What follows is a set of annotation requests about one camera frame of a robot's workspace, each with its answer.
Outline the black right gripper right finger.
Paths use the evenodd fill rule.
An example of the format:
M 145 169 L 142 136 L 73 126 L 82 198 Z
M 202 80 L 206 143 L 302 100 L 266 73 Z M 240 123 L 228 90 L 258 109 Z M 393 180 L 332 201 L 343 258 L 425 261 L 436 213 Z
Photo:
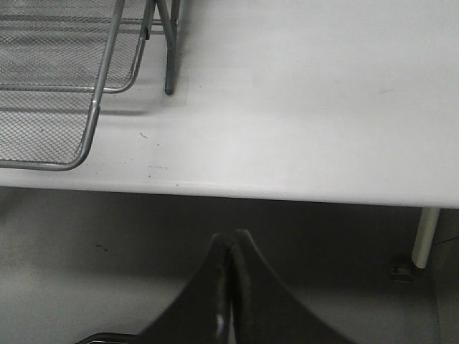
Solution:
M 251 234 L 232 235 L 233 314 L 237 343 L 351 343 L 294 295 L 260 253 Z

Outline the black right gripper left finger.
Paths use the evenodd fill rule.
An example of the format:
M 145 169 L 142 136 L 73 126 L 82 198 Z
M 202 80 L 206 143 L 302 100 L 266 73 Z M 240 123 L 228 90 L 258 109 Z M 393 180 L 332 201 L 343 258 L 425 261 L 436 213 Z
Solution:
M 231 303 L 230 243 L 212 237 L 197 273 L 178 297 L 138 335 L 139 343 L 227 343 Z

